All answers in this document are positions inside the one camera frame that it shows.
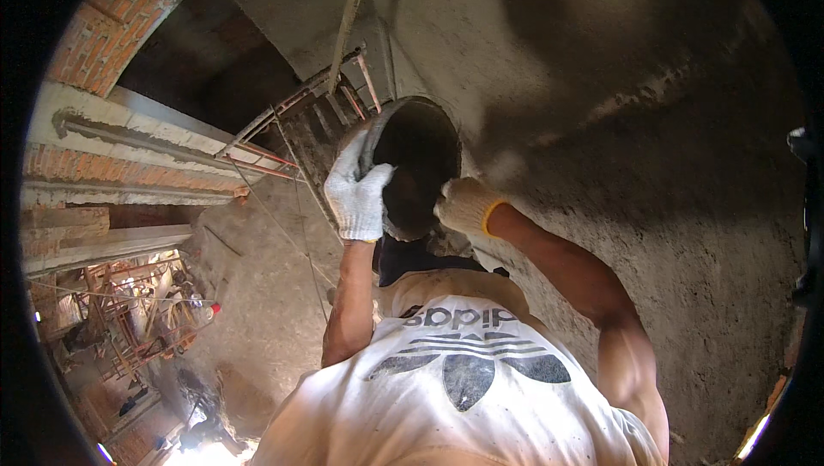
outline dirt ground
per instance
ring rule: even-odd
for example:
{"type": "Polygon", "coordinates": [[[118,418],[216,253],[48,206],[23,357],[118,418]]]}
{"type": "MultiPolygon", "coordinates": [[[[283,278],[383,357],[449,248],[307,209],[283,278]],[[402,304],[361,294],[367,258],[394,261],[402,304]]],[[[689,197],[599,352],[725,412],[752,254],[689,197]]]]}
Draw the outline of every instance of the dirt ground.
{"type": "MultiPolygon", "coordinates": [[[[337,282],[340,244],[308,188],[298,185],[300,211],[293,183],[266,178],[254,189],[301,249],[305,226],[312,261],[337,282]]],[[[162,365],[158,382],[183,419],[194,393],[202,391],[210,405],[222,403],[240,437],[254,440],[299,377],[320,368],[321,302],[308,261],[254,197],[244,205],[235,200],[211,207],[194,224],[197,230],[181,250],[189,255],[201,292],[221,310],[182,357],[162,365]]],[[[331,285],[320,274],[315,278],[328,314],[325,293],[331,285]]]]}

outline concrete wall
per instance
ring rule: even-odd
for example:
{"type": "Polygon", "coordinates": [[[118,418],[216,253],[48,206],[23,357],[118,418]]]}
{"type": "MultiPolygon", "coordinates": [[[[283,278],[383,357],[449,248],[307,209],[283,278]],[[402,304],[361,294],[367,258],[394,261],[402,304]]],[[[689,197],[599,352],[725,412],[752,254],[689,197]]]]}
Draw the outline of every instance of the concrete wall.
{"type": "Polygon", "coordinates": [[[23,271],[29,275],[54,269],[73,269],[106,262],[120,255],[137,256],[171,249],[192,235],[188,224],[118,228],[98,236],[61,239],[52,254],[29,257],[23,271]]]}
{"type": "MultiPolygon", "coordinates": [[[[729,457],[777,377],[802,242],[802,107],[758,0],[374,4],[414,80],[396,71],[399,95],[455,114],[465,171],[623,281],[683,438],[672,463],[729,457]]],[[[474,243],[592,374],[591,325],[511,247],[474,243]]]]}

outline hand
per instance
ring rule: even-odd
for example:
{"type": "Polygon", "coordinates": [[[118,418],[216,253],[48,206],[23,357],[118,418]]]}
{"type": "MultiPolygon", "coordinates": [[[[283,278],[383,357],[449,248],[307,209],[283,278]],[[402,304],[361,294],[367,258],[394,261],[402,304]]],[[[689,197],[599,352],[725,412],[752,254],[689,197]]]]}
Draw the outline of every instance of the hand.
{"type": "Polygon", "coordinates": [[[506,203],[499,194],[478,179],[452,179],[441,187],[442,197],[435,203],[434,213],[441,223],[464,234],[489,233],[489,215],[496,206],[506,203]]]}
{"type": "Polygon", "coordinates": [[[364,148],[367,132],[359,131],[332,165],[323,191],[342,239],[374,242],[383,235],[383,188],[395,166],[381,163],[356,181],[357,158],[364,148]]]}

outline white t-shirt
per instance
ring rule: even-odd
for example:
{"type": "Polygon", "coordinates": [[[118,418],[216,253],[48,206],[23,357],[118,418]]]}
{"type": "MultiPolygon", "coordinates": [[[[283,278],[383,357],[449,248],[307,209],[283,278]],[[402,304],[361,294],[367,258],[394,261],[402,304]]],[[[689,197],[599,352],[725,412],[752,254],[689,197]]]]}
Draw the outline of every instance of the white t-shirt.
{"type": "Polygon", "coordinates": [[[385,318],[370,345],[304,375],[254,466],[664,464],[509,279],[412,272],[376,297],[385,318]]]}

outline concrete beam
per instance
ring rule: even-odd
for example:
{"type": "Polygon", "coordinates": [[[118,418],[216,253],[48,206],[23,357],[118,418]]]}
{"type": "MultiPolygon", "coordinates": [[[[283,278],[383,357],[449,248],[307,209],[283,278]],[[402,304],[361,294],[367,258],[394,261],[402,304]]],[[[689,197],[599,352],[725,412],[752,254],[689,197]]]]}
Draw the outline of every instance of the concrete beam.
{"type": "Polygon", "coordinates": [[[120,228],[106,235],[65,239],[54,257],[34,257],[26,260],[23,271],[31,274],[73,263],[102,259],[118,254],[150,253],[158,248],[173,248],[192,234],[190,224],[167,224],[120,228]]]}
{"type": "Polygon", "coordinates": [[[232,195],[204,193],[174,188],[147,188],[131,185],[94,185],[26,180],[21,190],[21,204],[56,206],[58,203],[144,203],[149,205],[222,205],[232,195]]]}

